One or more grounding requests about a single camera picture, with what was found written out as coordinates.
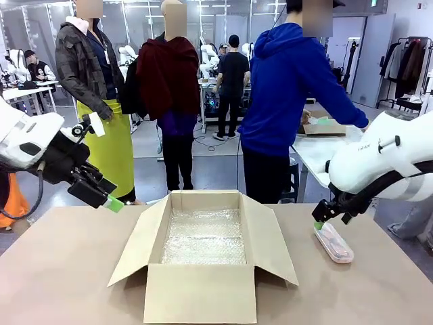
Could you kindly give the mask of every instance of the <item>lime skirt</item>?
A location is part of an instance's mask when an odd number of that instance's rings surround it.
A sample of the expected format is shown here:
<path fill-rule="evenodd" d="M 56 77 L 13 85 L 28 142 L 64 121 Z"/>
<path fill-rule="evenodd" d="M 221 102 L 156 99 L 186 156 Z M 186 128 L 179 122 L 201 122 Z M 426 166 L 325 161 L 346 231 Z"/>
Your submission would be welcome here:
<path fill-rule="evenodd" d="M 90 149 L 89 162 L 97 167 L 104 178 L 117 185 L 112 192 L 115 198 L 129 194 L 134 188 L 134 156 L 129 118 L 122 114 L 122 108 L 117 100 L 104 100 L 113 110 L 114 117 L 110 121 L 102 120 L 106 134 L 97 137 L 86 134 L 85 141 Z M 78 115 L 93 111 L 83 103 L 78 102 Z"/>

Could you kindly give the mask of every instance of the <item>cardboard box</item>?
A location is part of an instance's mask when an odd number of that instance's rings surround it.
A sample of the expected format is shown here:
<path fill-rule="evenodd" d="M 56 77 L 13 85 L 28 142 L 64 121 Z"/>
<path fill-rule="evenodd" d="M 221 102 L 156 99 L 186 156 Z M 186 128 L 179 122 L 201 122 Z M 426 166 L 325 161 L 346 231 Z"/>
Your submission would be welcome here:
<path fill-rule="evenodd" d="M 314 110 L 311 112 L 314 119 L 327 118 L 325 124 L 301 125 L 298 134 L 312 135 L 346 135 L 346 125 L 338 124 L 325 110 Z"/>
<path fill-rule="evenodd" d="M 239 209 L 245 263 L 161 263 L 172 210 L 222 209 Z M 255 267 L 298 285 L 273 210 L 233 190 L 174 191 L 143 212 L 108 286 L 143 267 L 148 267 L 145 323 L 257 323 Z"/>

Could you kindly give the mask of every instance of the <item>blue hoodie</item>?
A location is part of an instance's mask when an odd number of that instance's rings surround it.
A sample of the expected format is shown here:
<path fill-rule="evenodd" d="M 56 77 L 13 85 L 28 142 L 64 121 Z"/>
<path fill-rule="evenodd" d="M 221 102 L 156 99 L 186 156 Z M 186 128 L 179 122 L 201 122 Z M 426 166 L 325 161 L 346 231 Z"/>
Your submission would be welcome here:
<path fill-rule="evenodd" d="M 242 146 L 269 156 L 285 156 L 294 143 L 307 95 L 340 124 L 366 127 L 331 71 L 325 50 L 302 28 L 287 23 L 263 32 L 251 60 L 252 105 L 243 123 Z"/>

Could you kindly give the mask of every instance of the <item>red jacket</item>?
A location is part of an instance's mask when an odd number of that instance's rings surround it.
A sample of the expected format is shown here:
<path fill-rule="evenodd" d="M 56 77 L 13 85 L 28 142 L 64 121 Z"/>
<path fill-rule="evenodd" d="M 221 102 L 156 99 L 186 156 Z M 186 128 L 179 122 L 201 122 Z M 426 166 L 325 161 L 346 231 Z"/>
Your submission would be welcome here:
<path fill-rule="evenodd" d="M 168 110 L 199 113 L 197 71 L 198 55 L 186 38 L 176 37 L 169 42 L 148 39 L 144 43 L 139 51 L 137 78 L 151 121 Z"/>

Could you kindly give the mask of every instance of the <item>plastic container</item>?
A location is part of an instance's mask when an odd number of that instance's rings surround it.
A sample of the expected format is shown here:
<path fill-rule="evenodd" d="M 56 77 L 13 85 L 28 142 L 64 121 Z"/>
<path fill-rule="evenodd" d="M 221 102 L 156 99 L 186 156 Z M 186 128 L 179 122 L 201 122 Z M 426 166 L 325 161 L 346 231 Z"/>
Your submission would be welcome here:
<path fill-rule="evenodd" d="M 332 224 L 325 223 L 321 230 L 315 228 L 315 234 L 332 261 L 336 263 L 352 263 L 355 256 L 352 249 L 337 233 Z"/>

